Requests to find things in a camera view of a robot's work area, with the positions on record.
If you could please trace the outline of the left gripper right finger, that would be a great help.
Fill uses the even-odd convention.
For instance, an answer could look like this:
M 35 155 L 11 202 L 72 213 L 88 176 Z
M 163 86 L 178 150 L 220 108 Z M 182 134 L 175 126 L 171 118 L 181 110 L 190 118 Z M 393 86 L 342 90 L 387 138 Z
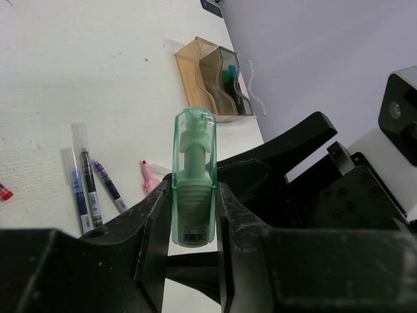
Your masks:
M 415 312 L 416 237 L 273 228 L 222 183 L 216 193 L 224 312 Z

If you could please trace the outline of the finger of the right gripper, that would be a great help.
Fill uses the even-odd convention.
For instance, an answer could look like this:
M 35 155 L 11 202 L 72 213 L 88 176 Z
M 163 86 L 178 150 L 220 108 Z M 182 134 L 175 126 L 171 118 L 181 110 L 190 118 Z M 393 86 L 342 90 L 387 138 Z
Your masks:
M 278 198 L 286 174 L 337 133 L 325 114 L 314 112 L 278 137 L 220 161 L 217 180 L 242 202 Z

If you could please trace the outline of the black gel pen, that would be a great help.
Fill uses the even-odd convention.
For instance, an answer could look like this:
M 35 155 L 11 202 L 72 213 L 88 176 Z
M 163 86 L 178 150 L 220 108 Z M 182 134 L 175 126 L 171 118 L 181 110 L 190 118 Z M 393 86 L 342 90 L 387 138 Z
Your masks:
M 93 167 L 90 161 L 87 127 L 83 123 L 72 123 L 71 127 L 74 145 L 83 169 L 93 224 L 97 228 L 103 224 L 103 221 L 94 181 Z

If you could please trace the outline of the green translucent correction tape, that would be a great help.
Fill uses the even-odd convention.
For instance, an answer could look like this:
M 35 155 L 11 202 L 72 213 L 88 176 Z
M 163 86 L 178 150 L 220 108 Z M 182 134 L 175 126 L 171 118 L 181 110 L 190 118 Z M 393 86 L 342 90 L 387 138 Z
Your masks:
M 172 240 L 197 248 L 214 239 L 217 187 L 216 118 L 186 108 L 175 118 L 172 165 Z

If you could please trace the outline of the green cap black highlighter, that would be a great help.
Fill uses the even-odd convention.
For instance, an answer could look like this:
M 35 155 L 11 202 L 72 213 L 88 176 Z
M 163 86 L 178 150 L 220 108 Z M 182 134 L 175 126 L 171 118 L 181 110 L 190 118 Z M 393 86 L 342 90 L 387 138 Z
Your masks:
M 222 84 L 224 91 L 231 97 L 234 98 L 235 92 L 233 88 L 233 83 L 228 70 L 222 70 L 221 74 Z

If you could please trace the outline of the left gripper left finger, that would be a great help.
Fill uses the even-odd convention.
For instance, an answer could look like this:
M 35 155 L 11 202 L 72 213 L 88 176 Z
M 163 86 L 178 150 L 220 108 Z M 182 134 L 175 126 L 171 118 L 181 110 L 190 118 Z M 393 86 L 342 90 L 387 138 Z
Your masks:
M 1 231 L 2 312 L 160 312 L 171 227 L 171 177 L 141 202 L 75 238 Z

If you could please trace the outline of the pink translucent correction tape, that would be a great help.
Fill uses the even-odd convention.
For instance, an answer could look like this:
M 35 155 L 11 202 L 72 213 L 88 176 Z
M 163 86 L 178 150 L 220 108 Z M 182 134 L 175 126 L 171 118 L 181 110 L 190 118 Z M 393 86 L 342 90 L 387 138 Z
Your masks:
M 146 160 L 141 161 L 140 167 L 144 179 L 143 189 L 145 194 L 148 195 L 160 184 L 160 180 L 154 176 L 151 167 Z

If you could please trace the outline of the purple gel pen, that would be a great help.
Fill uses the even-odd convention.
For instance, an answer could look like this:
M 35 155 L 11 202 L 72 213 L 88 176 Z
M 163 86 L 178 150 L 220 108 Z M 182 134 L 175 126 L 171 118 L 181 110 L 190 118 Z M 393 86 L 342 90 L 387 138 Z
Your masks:
M 103 165 L 99 161 L 93 159 L 93 167 L 94 167 L 95 172 L 98 174 L 101 182 L 104 184 L 105 189 L 107 190 L 108 194 L 110 195 L 117 209 L 121 213 L 127 211 L 128 210 L 127 205 L 125 204 L 121 194 L 117 190 L 115 184 L 111 180 L 110 176 L 108 175 Z

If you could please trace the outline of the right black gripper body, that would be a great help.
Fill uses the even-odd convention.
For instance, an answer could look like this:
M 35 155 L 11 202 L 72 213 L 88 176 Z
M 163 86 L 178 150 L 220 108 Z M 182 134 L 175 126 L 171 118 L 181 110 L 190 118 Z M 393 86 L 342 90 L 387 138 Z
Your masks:
M 400 204 L 360 153 L 339 142 L 292 182 L 266 181 L 244 202 L 275 228 L 399 230 L 416 234 Z

